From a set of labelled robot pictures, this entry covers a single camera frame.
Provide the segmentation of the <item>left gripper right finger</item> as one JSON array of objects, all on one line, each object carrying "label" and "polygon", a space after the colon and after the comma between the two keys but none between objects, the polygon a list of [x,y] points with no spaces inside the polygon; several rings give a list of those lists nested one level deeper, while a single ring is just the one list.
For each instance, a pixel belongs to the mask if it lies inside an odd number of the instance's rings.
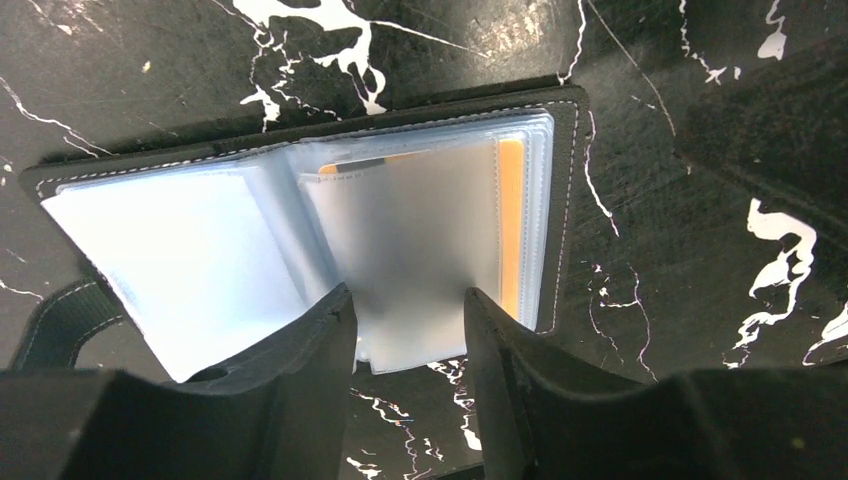
[{"label": "left gripper right finger", "polygon": [[843,479],[847,369],[694,370],[641,384],[464,297],[489,479]]}]

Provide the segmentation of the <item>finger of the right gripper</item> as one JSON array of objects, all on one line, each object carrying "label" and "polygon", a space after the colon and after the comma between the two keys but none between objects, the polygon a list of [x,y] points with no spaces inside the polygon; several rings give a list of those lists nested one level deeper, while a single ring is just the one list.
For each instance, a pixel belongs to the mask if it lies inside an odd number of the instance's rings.
[{"label": "finger of the right gripper", "polygon": [[678,158],[847,247],[847,38],[836,36],[703,95]]}]

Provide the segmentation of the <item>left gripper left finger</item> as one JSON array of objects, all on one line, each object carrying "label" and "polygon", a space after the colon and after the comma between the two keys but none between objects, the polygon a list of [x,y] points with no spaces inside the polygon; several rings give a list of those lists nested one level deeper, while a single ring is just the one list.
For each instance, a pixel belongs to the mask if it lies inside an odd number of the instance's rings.
[{"label": "left gripper left finger", "polygon": [[73,283],[33,312],[1,374],[5,479],[334,479],[357,320],[338,285],[305,314],[182,383],[80,369],[123,310]]}]

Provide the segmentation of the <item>black leather card holder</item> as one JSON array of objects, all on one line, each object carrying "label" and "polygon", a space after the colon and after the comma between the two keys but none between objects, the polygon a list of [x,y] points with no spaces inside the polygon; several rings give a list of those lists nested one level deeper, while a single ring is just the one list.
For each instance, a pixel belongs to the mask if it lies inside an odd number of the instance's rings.
[{"label": "black leather card holder", "polygon": [[[32,167],[22,185],[92,270],[76,283],[98,284],[171,378],[184,382],[292,323],[337,284],[348,286],[304,176],[485,139],[525,145],[519,313],[485,292],[518,324],[549,331],[563,293],[573,173],[590,117],[589,97],[575,85],[469,95],[376,117]],[[355,300],[357,359],[383,374],[463,354],[462,302],[452,319],[410,323],[369,320]]]}]

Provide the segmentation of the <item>orange credit card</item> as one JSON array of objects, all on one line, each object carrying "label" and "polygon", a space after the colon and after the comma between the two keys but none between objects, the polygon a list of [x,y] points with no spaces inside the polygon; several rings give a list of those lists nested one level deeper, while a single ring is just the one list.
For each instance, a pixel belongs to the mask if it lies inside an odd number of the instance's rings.
[{"label": "orange credit card", "polygon": [[515,138],[324,166],[301,184],[365,318],[454,318],[477,287],[520,311],[525,145]]}]

